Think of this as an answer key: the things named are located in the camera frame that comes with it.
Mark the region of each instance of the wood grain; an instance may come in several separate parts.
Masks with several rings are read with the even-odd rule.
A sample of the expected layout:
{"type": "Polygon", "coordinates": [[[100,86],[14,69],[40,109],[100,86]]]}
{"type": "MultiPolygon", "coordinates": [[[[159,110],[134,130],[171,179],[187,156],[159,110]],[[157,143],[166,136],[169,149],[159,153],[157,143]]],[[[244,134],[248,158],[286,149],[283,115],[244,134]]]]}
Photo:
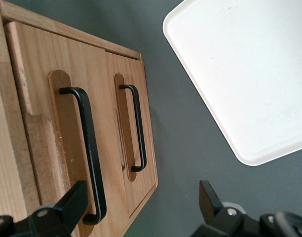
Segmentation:
{"type": "MultiPolygon", "coordinates": [[[[60,138],[60,135],[57,134],[57,128],[60,125],[54,112],[55,108],[53,108],[48,82],[49,73],[60,69],[69,74],[71,86],[81,87],[86,91],[91,102],[107,202],[106,217],[95,226],[91,235],[120,236],[128,228],[130,219],[121,165],[118,125],[113,110],[116,106],[114,82],[113,79],[108,80],[105,51],[16,22],[8,23],[7,31],[13,49],[15,59],[13,65],[17,75],[18,88],[21,92],[22,106],[26,111],[24,119],[27,119],[27,115],[43,116],[50,121],[49,126],[42,126],[41,124],[38,129],[52,134],[52,136],[46,136],[47,138],[42,141],[46,143],[47,150],[51,153],[51,156],[49,155],[46,160],[50,159],[49,162],[53,164],[50,166],[52,170],[48,171],[49,180],[56,184],[48,192],[59,197],[62,193],[58,187],[61,187],[64,192],[70,188],[69,166],[65,163],[66,159],[61,157],[61,145],[57,142],[57,137],[60,138]],[[59,172],[53,170],[55,163],[58,163],[59,172]]],[[[77,117],[77,123],[80,133],[82,127],[79,117],[77,117]]],[[[79,137],[83,144],[82,134],[79,134],[79,137]]],[[[41,141],[30,141],[31,146],[36,146],[37,151],[38,142],[41,141]]]]}
{"type": "Polygon", "coordinates": [[[65,36],[70,39],[103,48],[109,52],[140,60],[140,54],[132,49],[128,49],[107,40],[87,34],[47,17],[28,11],[9,2],[0,0],[0,10],[4,21],[16,21],[26,25],[34,26],[36,28],[65,36]]]}
{"type": "Polygon", "coordinates": [[[135,166],[135,157],[132,145],[132,136],[130,130],[129,113],[127,106],[126,91],[119,88],[124,85],[125,81],[121,74],[116,74],[114,77],[115,91],[117,97],[118,114],[119,114],[119,134],[124,146],[124,160],[126,162],[126,171],[129,181],[134,181],[137,177],[136,172],[131,172],[130,168],[135,166]]]}
{"type": "MultiPolygon", "coordinates": [[[[144,67],[140,61],[122,57],[120,55],[111,54],[108,52],[106,52],[106,58],[109,69],[109,80],[113,80],[116,74],[121,74],[124,78],[124,83],[134,85],[138,89],[140,96],[140,107],[147,153],[147,166],[143,171],[137,172],[137,177],[134,181],[130,181],[130,179],[128,179],[127,173],[130,172],[128,169],[130,169],[131,167],[126,167],[123,173],[126,186],[129,215],[132,215],[138,208],[138,206],[143,203],[144,198],[153,188],[153,186],[157,186],[158,184],[146,79],[144,74],[144,67]]],[[[126,90],[126,102],[129,112],[129,124],[132,134],[135,165],[139,166],[140,152],[138,138],[136,136],[137,128],[132,94],[129,90],[126,90]]]]}
{"type": "MultiPolygon", "coordinates": [[[[73,95],[60,95],[59,89],[71,87],[69,75],[62,70],[55,70],[49,74],[49,85],[52,95],[52,106],[56,117],[57,132],[56,143],[59,145],[61,165],[65,166],[67,174],[64,178],[72,186],[78,180],[88,180],[87,189],[89,197],[89,206],[83,215],[92,212],[91,197],[93,196],[89,173],[86,168],[87,158],[83,155],[83,146],[80,139],[81,131],[78,130],[77,113],[74,106],[73,95]]],[[[82,219],[78,224],[80,236],[89,236],[94,226],[82,224],[82,219]]]]}
{"type": "Polygon", "coordinates": [[[0,106],[0,215],[19,221],[39,206],[39,198],[1,14],[0,106]]]}

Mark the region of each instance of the light wood surface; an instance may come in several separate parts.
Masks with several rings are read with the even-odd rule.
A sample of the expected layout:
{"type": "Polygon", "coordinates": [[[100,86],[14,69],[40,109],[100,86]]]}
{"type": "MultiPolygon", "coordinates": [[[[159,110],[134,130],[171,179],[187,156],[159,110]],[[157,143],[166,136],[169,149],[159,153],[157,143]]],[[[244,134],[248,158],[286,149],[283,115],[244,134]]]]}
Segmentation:
{"type": "Polygon", "coordinates": [[[45,31],[65,36],[67,38],[84,42],[96,47],[101,47],[109,52],[140,60],[140,54],[132,49],[128,49],[107,40],[92,36],[47,17],[18,7],[9,2],[0,0],[0,10],[4,21],[16,21],[26,25],[31,25],[45,31]]]}
{"type": "MultiPolygon", "coordinates": [[[[106,217],[95,226],[91,236],[122,236],[158,184],[141,55],[4,1],[0,1],[0,10],[2,12],[0,41],[4,47],[0,61],[4,59],[7,62],[4,67],[7,69],[6,72],[1,72],[3,67],[0,65],[2,75],[0,78],[4,79],[6,74],[10,75],[10,79],[0,81],[2,84],[0,88],[7,88],[7,84],[10,84],[14,100],[17,101],[11,104],[9,98],[6,100],[3,96],[3,90],[0,90],[2,101],[4,99],[6,121],[10,118],[8,115],[10,108],[16,111],[17,116],[21,115],[1,18],[5,23],[10,20],[15,21],[8,23],[5,30],[12,52],[15,81],[27,137],[21,117],[15,117],[16,122],[19,121],[19,125],[21,124],[21,131],[16,136],[14,131],[17,130],[14,128],[17,123],[13,122],[8,126],[12,126],[11,139],[12,134],[13,139],[24,135],[22,142],[17,141],[16,147],[22,148],[24,146],[20,145],[26,144],[24,154],[27,156],[18,160],[17,157],[22,156],[17,155],[12,161],[13,165],[19,164],[18,171],[14,172],[13,176],[16,178],[17,175],[17,180],[21,182],[19,193],[23,196],[21,199],[25,204],[25,211],[32,211],[39,204],[56,202],[78,179],[90,180],[85,161],[81,122],[76,116],[77,103],[76,101],[73,103],[74,99],[71,98],[67,102],[57,93],[58,87],[63,85],[81,87],[87,92],[91,102],[107,200],[106,217]],[[48,80],[49,74],[54,70],[68,73],[69,82],[66,78],[61,79],[57,76],[50,76],[48,80]],[[120,106],[117,104],[115,90],[114,76],[117,73],[124,76],[125,84],[135,85],[140,94],[148,164],[142,172],[138,173],[130,171],[132,165],[140,165],[132,96],[130,91],[122,93],[121,104],[128,112],[127,122],[123,123],[120,119],[120,106]],[[124,126],[132,134],[129,143],[132,144],[131,158],[134,159],[131,159],[130,164],[125,145],[128,143],[128,137],[122,133],[124,126]],[[32,161],[29,159],[28,147],[32,161]],[[24,168],[27,169],[27,175],[23,173],[24,168]],[[23,185],[23,180],[26,180],[27,185],[23,185]]],[[[73,236],[80,234],[88,236],[91,228],[82,225],[79,224],[73,236]]]]}
{"type": "MultiPolygon", "coordinates": [[[[153,150],[153,138],[151,130],[149,102],[147,96],[147,87],[145,72],[142,62],[130,58],[122,57],[106,52],[109,80],[114,80],[114,76],[120,73],[124,77],[125,84],[134,85],[140,97],[140,107],[142,115],[143,132],[145,136],[145,146],[147,154],[147,166],[137,172],[137,177],[134,181],[128,179],[128,172],[131,167],[126,167],[124,170],[124,181],[126,186],[127,201],[129,207],[129,215],[136,210],[142,203],[147,193],[153,186],[157,186],[157,172],[155,164],[155,155],[153,150]]],[[[127,106],[129,112],[130,130],[132,135],[132,144],[134,149],[135,165],[140,166],[140,152],[137,138],[136,120],[133,107],[133,99],[130,90],[126,90],[127,106]]]]}
{"type": "MultiPolygon", "coordinates": [[[[47,138],[41,141],[30,139],[31,146],[36,147],[39,154],[37,157],[45,156],[44,160],[51,160],[48,168],[49,180],[56,184],[52,190],[48,190],[48,193],[54,193],[56,196],[53,197],[52,202],[57,201],[63,194],[62,191],[66,192],[70,187],[67,182],[69,171],[65,168],[67,164],[64,164],[64,159],[60,157],[61,153],[58,152],[60,143],[57,143],[55,138],[58,135],[56,127],[59,125],[54,113],[47,79],[50,72],[60,69],[69,74],[72,86],[81,87],[87,92],[91,102],[107,201],[106,217],[95,226],[94,231],[96,236],[120,236],[120,233],[129,226],[129,215],[121,155],[118,148],[117,124],[114,119],[113,108],[116,103],[114,82],[113,78],[112,80],[107,79],[108,66],[105,51],[16,22],[7,24],[7,29],[10,45],[14,52],[14,66],[20,97],[26,110],[24,119],[40,116],[47,118],[48,126],[42,126],[40,123],[38,131],[52,134],[52,136],[47,135],[47,138]],[[45,142],[47,148],[39,150],[40,142],[45,142]],[[54,171],[55,166],[60,167],[59,172],[54,171]]],[[[32,133],[36,133],[36,129],[28,131],[29,136],[32,133]]]]}
{"type": "Polygon", "coordinates": [[[131,172],[130,168],[135,166],[135,156],[132,145],[132,135],[130,129],[130,120],[128,113],[126,91],[120,89],[120,85],[125,85],[124,78],[121,74],[116,74],[114,77],[115,91],[117,97],[117,118],[119,119],[119,136],[122,140],[124,149],[124,160],[127,168],[127,175],[129,181],[134,181],[137,177],[136,172],[131,172]]]}
{"type": "Polygon", "coordinates": [[[0,15],[0,215],[22,220],[39,206],[0,15]]]}
{"type": "MultiPolygon", "coordinates": [[[[71,87],[71,80],[67,73],[55,70],[48,76],[52,96],[52,106],[56,117],[56,143],[60,153],[60,164],[66,170],[63,178],[72,186],[78,180],[88,180],[87,190],[89,206],[85,215],[92,212],[91,197],[93,196],[87,164],[87,158],[83,155],[83,146],[80,139],[81,131],[78,130],[77,114],[73,95],[60,95],[59,89],[71,87]]],[[[94,226],[83,225],[82,219],[78,223],[80,236],[89,236],[94,226]]]]}

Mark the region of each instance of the black clamp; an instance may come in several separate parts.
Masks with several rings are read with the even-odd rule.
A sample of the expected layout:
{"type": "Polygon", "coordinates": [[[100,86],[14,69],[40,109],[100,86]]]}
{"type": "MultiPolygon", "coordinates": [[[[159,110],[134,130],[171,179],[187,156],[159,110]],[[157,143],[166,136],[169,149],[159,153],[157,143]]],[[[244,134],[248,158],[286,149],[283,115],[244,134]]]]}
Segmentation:
{"type": "Polygon", "coordinates": [[[200,181],[199,206],[206,224],[191,237],[302,237],[302,217],[289,212],[266,214],[256,221],[224,207],[209,181],[200,181]]]}
{"type": "Polygon", "coordinates": [[[77,181],[53,208],[40,208],[16,223],[0,216],[0,237],[70,237],[87,206],[87,182],[77,181]]]}

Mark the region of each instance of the wooden edge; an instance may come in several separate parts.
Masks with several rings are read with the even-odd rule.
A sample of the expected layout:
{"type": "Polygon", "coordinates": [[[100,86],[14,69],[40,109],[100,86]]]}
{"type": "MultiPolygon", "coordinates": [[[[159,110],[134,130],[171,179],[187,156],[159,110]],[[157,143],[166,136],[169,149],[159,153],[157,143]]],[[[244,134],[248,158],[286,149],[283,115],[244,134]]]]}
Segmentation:
{"type": "Polygon", "coordinates": [[[88,33],[77,30],[60,22],[54,21],[50,18],[41,16],[37,13],[34,13],[12,3],[0,0],[0,12],[2,15],[3,22],[16,21],[95,47],[103,48],[104,50],[111,53],[115,53],[136,60],[141,60],[140,53],[132,49],[90,35],[88,33]]]}
{"type": "MultiPolygon", "coordinates": [[[[31,214],[40,205],[40,203],[1,15],[0,94],[8,127],[8,133],[11,139],[11,148],[14,152],[14,157],[12,157],[12,159],[14,159],[14,162],[16,162],[19,173],[26,211],[28,214],[31,214]]],[[[14,217],[17,221],[18,218],[22,219],[23,216],[19,216],[14,213],[14,217]]]]}
{"type": "Polygon", "coordinates": [[[123,236],[126,233],[126,231],[129,229],[129,227],[131,226],[131,224],[133,223],[133,221],[136,219],[136,217],[138,216],[138,214],[140,213],[140,211],[142,210],[142,208],[145,206],[145,204],[147,203],[147,201],[150,199],[150,197],[154,193],[155,189],[156,189],[156,185],[154,185],[150,189],[150,191],[147,193],[147,195],[145,196],[145,198],[141,201],[141,203],[138,205],[138,207],[134,210],[134,212],[132,213],[132,215],[129,218],[128,225],[123,230],[123,232],[121,233],[120,236],[123,236]]]}
{"type": "MultiPolygon", "coordinates": [[[[143,72],[144,72],[144,75],[146,76],[146,72],[145,72],[145,65],[144,65],[144,62],[143,62],[143,57],[142,55],[140,54],[140,58],[141,58],[141,64],[142,64],[142,68],[143,68],[143,72]]],[[[147,101],[149,103],[149,98],[148,98],[148,90],[147,90],[147,79],[146,79],[146,91],[147,91],[147,94],[146,94],[146,97],[147,97],[147,101]]],[[[154,177],[155,177],[155,187],[158,186],[159,184],[159,179],[158,179],[158,176],[157,176],[157,167],[156,167],[156,161],[155,161],[155,150],[154,150],[154,143],[153,143],[153,133],[152,133],[152,124],[151,124],[151,115],[149,114],[149,123],[150,123],[150,142],[151,142],[151,147],[152,147],[152,154],[153,154],[153,166],[154,166],[154,177]]]]}

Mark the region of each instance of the black metal handle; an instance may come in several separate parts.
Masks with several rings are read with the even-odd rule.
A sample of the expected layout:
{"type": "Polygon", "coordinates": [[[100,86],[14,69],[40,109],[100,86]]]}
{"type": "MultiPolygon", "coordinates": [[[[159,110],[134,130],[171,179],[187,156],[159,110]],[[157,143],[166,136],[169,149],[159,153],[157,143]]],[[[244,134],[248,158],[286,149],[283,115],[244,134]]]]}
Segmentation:
{"type": "Polygon", "coordinates": [[[147,166],[147,155],[146,155],[145,139],[143,136],[139,93],[138,93],[137,88],[134,85],[120,85],[119,88],[120,89],[130,89],[132,92],[133,105],[135,108],[135,117],[136,117],[136,126],[137,126],[141,166],[131,167],[131,172],[139,172],[139,171],[142,171],[147,166]]]}
{"type": "Polygon", "coordinates": [[[105,217],[107,207],[90,101],[86,92],[78,87],[60,88],[59,93],[73,94],[77,99],[96,208],[96,214],[87,214],[83,218],[83,223],[86,225],[96,225],[105,217]]]}

